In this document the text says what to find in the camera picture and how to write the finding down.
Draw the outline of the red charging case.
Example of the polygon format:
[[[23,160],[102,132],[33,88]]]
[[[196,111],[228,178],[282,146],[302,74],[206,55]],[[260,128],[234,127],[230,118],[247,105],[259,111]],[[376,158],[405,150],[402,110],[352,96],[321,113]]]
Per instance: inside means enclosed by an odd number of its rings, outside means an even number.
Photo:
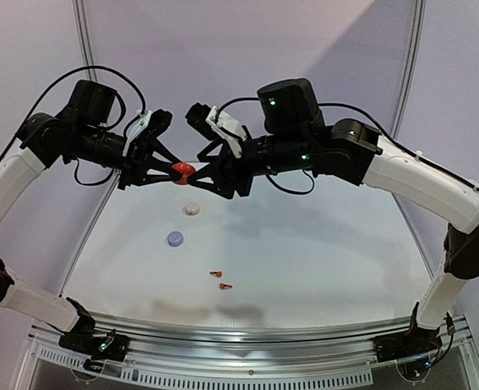
[[[188,185],[188,178],[196,172],[196,168],[186,162],[174,163],[172,169],[180,174],[180,178],[175,181],[177,185]]]

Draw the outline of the purple charging case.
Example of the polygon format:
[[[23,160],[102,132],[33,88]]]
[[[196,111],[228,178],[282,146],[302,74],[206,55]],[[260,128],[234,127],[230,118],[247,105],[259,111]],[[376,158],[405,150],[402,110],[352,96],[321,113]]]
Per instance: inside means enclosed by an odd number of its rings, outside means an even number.
[[[183,233],[179,231],[169,232],[166,237],[166,243],[173,248],[181,246],[184,243]]]

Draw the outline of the red earbud front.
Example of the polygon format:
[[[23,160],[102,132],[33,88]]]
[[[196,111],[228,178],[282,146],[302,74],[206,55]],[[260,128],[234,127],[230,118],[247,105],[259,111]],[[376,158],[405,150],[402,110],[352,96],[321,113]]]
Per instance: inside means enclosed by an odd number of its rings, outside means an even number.
[[[233,288],[233,286],[231,284],[220,284],[219,285],[219,288],[222,290],[222,291],[226,291],[226,290],[230,290]]]

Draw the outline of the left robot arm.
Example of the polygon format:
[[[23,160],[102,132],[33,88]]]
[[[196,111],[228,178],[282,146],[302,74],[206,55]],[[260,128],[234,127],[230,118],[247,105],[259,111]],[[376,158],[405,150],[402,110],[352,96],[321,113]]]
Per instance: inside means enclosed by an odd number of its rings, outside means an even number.
[[[178,159],[158,140],[170,127],[172,114],[142,109],[126,133],[119,135],[107,121],[113,105],[122,102],[115,89],[80,80],[57,114],[37,113],[23,121],[0,160],[0,225],[58,160],[112,169],[119,174],[120,189],[180,179],[173,168]],[[80,303],[25,280],[1,258],[0,308],[18,311],[68,334],[84,353],[100,346],[95,321]]]

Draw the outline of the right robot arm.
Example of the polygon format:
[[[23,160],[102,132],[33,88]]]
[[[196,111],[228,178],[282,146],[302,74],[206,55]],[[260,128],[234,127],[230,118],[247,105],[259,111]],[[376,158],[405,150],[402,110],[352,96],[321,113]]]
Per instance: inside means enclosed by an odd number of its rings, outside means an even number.
[[[308,171],[408,199],[447,222],[444,258],[399,347],[416,354],[438,330],[469,280],[479,276],[479,180],[472,182],[395,141],[372,117],[327,125],[323,104],[305,78],[257,91],[266,134],[250,136],[224,106],[193,105],[188,124],[209,144],[189,184],[230,199],[246,197],[257,176]]]

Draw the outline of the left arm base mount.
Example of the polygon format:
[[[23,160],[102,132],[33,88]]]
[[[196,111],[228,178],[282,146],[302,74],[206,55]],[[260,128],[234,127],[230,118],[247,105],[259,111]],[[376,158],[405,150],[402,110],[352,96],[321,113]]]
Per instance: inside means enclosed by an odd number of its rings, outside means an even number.
[[[130,343],[129,336],[112,329],[95,335],[66,333],[60,336],[58,345],[63,349],[89,355],[92,360],[123,362]]]

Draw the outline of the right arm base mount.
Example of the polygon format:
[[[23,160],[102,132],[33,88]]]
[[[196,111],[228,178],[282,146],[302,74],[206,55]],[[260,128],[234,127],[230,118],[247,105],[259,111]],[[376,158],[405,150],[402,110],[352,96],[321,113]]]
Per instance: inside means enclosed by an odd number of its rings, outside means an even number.
[[[438,330],[414,328],[373,338],[373,348],[378,362],[422,355],[441,346]]]

